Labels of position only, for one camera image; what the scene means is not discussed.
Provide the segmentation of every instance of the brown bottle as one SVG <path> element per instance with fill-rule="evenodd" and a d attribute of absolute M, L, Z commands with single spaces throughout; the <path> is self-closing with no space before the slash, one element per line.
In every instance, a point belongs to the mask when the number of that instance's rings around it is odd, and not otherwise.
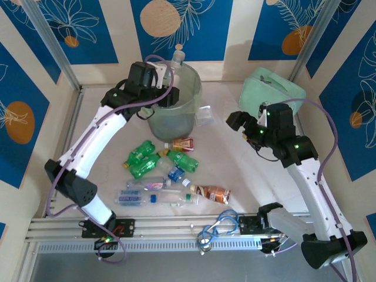
<path fill-rule="evenodd" d="M 213 202 L 229 204 L 230 190 L 218 186 L 191 185 L 192 194 L 201 195 Z"/>

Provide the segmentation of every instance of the light green bag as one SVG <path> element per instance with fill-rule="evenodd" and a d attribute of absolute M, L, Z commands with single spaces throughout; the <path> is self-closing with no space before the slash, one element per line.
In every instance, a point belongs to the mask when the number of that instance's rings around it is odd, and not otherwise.
<path fill-rule="evenodd" d="M 306 98 L 306 92 L 295 83 L 276 75 L 265 68 L 256 69 L 244 81 L 239 106 L 244 112 L 258 118 L 260 105 L 279 103 L 294 98 Z M 303 102 L 290 102 L 288 105 L 295 115 Z"/>

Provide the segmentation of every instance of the green plastic bottle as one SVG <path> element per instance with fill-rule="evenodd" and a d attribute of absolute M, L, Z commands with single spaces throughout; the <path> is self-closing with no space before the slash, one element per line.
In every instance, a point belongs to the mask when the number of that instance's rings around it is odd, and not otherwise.
<path fill-rule="evenodd" d="M 131 151 L 126 162 L 124 162 L 123 167 L 128 169 L 130 166 L 136 165 L 141 162 L 144 157 L 147 157 L 155 150 L 155 146 L 150 140 L 143 142 L 135 150 Z"/>
<path fill-rule="evenodd" d="M 199 166 L 199 162 L 191 157 L 188 157 L 183 152 L 165 150 L 165 154 L 170 158 L 177 166 L 186 170 L 187 172 L 194 172 L 196 167 Z"/>
<path fill-rule="evenodd" d="M 144 157 L 139 164 L 131 166 L 129 171 L 135 179 L 141 178 L 145 173 L 151 171 L 160 159 L 159 154 L 152 154 L 148 157 Z"/>

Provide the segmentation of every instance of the metal bracket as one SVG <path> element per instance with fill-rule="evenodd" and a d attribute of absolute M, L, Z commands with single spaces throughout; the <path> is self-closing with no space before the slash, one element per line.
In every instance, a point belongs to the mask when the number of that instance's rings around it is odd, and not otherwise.
<path fill-rule="evenodd" d="M 80 221 L 82 227 L 82 238 L 102 238 L 106 232 L 94 225 L 90 220 Z M 135 230 L 134 219 L 116 219 L 113 233 L 119 238 L 132 238 Z"/>
<path fill-rule="evenodd" d="M 240 235 L 264 234 L 257 216 L 240 216 L 239 217 Z"/>

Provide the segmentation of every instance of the white bottle cap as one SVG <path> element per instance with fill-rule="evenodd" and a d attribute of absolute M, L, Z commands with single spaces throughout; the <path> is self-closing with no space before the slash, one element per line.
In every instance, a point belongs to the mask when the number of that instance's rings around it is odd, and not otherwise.
<path fill-rule="evenodd" d="M 181 50 L 176 50 L 172 55 L 172 59 L 176 62 L 181 62 L 186 58 L 186 54 Z"/>
<path fill-rule="evenodd" d="M 190 184 L 190 180 L 185 178 L 182 182 L 182 185 L 185 186 L 185 187 L 188 187 L 188 185 Z"/>

